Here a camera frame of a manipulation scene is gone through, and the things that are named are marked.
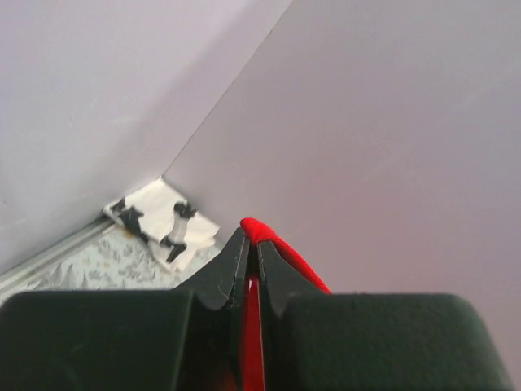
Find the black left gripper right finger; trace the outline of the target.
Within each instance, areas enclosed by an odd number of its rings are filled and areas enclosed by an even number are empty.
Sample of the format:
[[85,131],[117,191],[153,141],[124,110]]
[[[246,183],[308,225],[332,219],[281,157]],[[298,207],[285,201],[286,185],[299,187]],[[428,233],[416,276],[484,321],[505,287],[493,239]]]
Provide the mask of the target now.
[[257,247],[269,390],[511,390],[482,318],[445,293],[326,294]]

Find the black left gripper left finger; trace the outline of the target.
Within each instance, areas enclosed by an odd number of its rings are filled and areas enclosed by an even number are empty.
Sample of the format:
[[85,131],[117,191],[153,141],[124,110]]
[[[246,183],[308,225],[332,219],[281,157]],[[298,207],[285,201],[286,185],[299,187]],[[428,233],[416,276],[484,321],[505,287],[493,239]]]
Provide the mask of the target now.
[[249,240],[174,289],[21,292],[1,308],[4,390],[240,390]]

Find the red t shirt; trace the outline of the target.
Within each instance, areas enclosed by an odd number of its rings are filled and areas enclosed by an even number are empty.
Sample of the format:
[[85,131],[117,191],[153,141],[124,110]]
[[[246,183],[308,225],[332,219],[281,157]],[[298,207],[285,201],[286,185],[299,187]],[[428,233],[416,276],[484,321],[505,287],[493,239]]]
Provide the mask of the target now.
[[[304,277],[319,291],[325,294],[331,292],[306,260],[281,239],[271,227],[253,217],[243,218],[240,226],[253,245],[258,245],[264,241],[273,243],[282,259],[296,270],[300,276]],[[245,302],[243,304],[242,331],[239,346],[240,374],[244,390],[265,389],[261,340],[260,285],[259,272],[248,271],[244,289]]]

